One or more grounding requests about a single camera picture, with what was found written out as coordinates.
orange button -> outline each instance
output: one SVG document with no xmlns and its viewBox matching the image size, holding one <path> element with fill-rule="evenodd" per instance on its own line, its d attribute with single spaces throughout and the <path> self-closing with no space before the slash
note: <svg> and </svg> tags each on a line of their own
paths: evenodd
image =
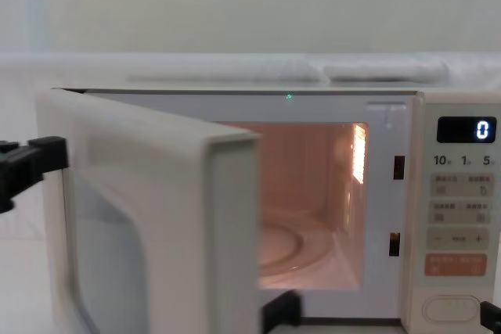
<svg viewBox="0 0 501 334">
<path fill-rule="evenodd" d="M 487 269 L 487 255 L 483 253 L 429 253 L 424 274 L 434 277 L 480 277 Z"/>
</svg>

door release button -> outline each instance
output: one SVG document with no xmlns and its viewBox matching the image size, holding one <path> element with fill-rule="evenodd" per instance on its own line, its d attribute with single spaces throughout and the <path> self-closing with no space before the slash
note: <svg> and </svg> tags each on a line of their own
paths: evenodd
<svg viewBox="0 0 501 334">
<path fill-rule="evenodd" d="M 480 304 L 474 296 L 439 295 L 423 304 L 423 317 L 435 324 L 469 322 L 480 312 Z"/>
</svg>

digital display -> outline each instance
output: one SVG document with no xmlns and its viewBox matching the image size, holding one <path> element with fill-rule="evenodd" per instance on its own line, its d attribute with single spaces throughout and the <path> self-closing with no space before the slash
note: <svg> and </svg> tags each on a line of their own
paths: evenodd
<svg viewBox="0 0 501 334">
<path fill-rule="evenodd" d="M 455 144 L 490 144 L 496 140 L 495 117 L 441 117 L 437 141 Z"/>
</svg>

white wall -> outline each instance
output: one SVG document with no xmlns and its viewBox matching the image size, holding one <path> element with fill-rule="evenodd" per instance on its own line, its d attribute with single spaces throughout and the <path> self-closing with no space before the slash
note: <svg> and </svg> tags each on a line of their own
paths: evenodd
<svg viewBox="0 0 501 334">
<path fill-rule="evenodd" d="M 499 51 L 499 0 L 43 0 L 44 50 Z"/>
<path fill-rule="evenodd" d="M 0 52 L 22 52 L 27 48 L 25 0 L 0 0 Z"/>
</svg>

number label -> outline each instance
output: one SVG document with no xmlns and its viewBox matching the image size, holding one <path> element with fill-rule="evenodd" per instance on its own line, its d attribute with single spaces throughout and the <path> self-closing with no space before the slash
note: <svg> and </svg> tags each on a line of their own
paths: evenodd
<svg viewBox="0 0 501 334">
<path fill-rule="evenodd" d="M 488 137 L 488 122 L 485 120 L 480 120 L 477 123 L 477 138 L 479 140 L 485 140 Z"/>
<path fill-rule="evenodd" d="M 435 156 L 435 164 L 444 165 L 447 163 L 447 158 L 445 156 Z"/>
</svg>

